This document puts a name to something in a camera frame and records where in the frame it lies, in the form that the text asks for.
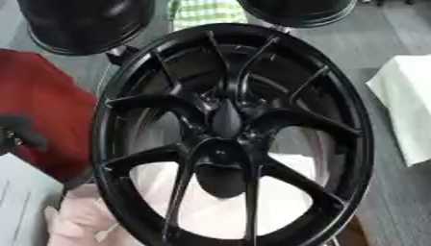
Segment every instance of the gray floor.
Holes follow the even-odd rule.
[[[142,46],[167,33],[165,2],[136,40]],[[431,162],[407,168],[393,140],[384,109],[365,82],[395,55],[431,53],[431,2],[406,6],[388,0],[384,8],[360,4],[345,20],[293,34],[319,48],[334,60],[363,96],[375,131],[375,174],[359,209],[372,246],[426,246],[431,241]],[[115,72],[105,57],[64,58],[37,48],[26,33],[14,0],[0,0],[0,47],[41,53],[71,75],[76,84],[95,92]]]

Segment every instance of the white paper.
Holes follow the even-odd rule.
[[[0,245],[45,246],[43,210],[56,207],[63,186],[12,154],[0,157]]]

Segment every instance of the white cloth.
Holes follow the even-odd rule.
[[[396,56],[367,85],[388,108],[408,166],[431,159],[431,55]]]

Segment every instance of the wheel spoke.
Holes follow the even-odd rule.
[[[245,63],[242,67],[240,74],[238,76],[238,97],[241,101],[245,100],[248,91],[248,77],[250,75],[250,71],[254,65],[256,65],[261,59],[262,54],[269,49],[269,47],[278,41],[278,37],[270,37],[266,43]]]
[[[261,167],[257,170],[250,170],[250,173],[244,177],[245,179],[245,206],[247,222],[245,225],[245,246],[257,245],[257,223],[258,223],[258,196],[259,196],[259,180],[262,172]]]
[[[164,243],[168,243],[169,240],[175,236],[175,233],[179,228],[178,214],[181,202],[183,201],[184,195],[186,194],[186,190],[192,175],[193,172],[189,164],[180,164],[177,176],[175,178],[172,194],[170,196],[169,206],[167,208],[165,217],[165,224],[162,231],[162,239]]]
[[[340,143],[348,143],[360,134],[359,130],[299,107],[268,110],[254,119],[246,131],[262,136],[265,141],[261,142],[268,147],[275,136],[289,126],[324,131]]]
[[[141,151],[129,156],[108,160],[102,167],[117,177],[128,176],[132,168],[138,165],[160,162],[177,161],[179,159],[179,144],[170,144],[159,148]]]
[[[172,74],[169,72],[169,69],[167,68],[167,64],[163,60],[163,58],[160,56],[160,53],[157,50],[151,51],[151,57],[156,62],[157,66],[160,67],[162,73],[165,75],[167,83],[171,88],[175,88],[179,85],[178,81],[174,79]]]
[[[344,201],[340,197],[326,191],[319,184],[277,160],[267,158],[264,166],[264,175],[268,175],[269,177],[303,190],[313,198],[315,205],[319,206],[321,209],[342,209],[344,207]]]
[[[306,81],[302,86],[300,86],[296,91],[290,95],[290,102],[292,104],[296,103],[299,95],[308,87],[312,86],[319,78],[326,76],[329,72],[329,67],[327,65],[319,69],[315,74],[313,74],[308,81]]]
[[[172,95],[140,95],[115,99],[106,103],[115,111],[125,112],[136,108],[156,108],[171,111],[182,126],[191,131],[205,129],[205,115],[193,104]]]
[[[220,66],[225,70],[225,73],[227,74],[227,69],[229,67],[229,64],[227,62],[227,60],[224,58],[223,54],[221,53],[221,51],[218,49],[218,43],[214,37],[214,33],[213,32],[207,32],[206,33],[207,36],[207,40],[210,44],[210,49],[213,53],[215,53],[215,55],[217,56],[217,61],[220,64]]]

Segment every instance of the black rim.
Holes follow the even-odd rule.
[[[199,89],[183,84],[184,79],[169,70],[171,61],[196,47],[211,54],[220,74],[213,84]],[[236,62],[229,58],[230,52],[247,54],[247,59]],[[257,64],[284,58],[304,67],[308,79],[285,84],[285,88],[269,88],[268,93],[259,92],[264,91],[261,88],[253,90],[252,74]],[[146,79],[154,73],[165,76],[165,93],[137,93],[137,88],[145,87]],[[318,94],[330,98],[338,112],[337,119],[324,115],[329,104],[320,103]],[[139,108],[174,113],[181,124],[182,140],[127,155],[121,144],[127,123],[125,113]],[[154,118],[154,113],[148,112],[147,117]],[[337,152],[343,156],[342,169],[326,187],[268,156],[275,135],[289,126],[324,131],[336,140]],[[334,236],[353,215],[372,169],[368,115],[341,71],[299,39],[241,24],[177,32],[137,53],[122,66],[102,95],[92,123],[91,145],[102,196],[119,222],[146,245],[319,245]],[[165,218],[141,199],[129,175],[133,167],[156,161],[176,161],[179,165]],[[191,175],[202,166],[221,170],[223,179],[232,185],[219,187],[203,174],[200,183],[209,193],[223,198],[245,192],[247,223],[243,239],[209,238],[179,228],[182,197]],[[271,234],[257,235],[256,199],[262,176],[294,185],[314,202],[293,223]]]
[[[247,0],[239,0],[241,5],[247,12],[250,12],[257,18],[279,26],[294,27],[294,28],[312,28],[319,27],[339,21],[348,16],[356,5],[356,0],[341,10],[333,10],[333,12],[324,12],[299,16],[274,17],[273,15],[263,12],[249,3]]]

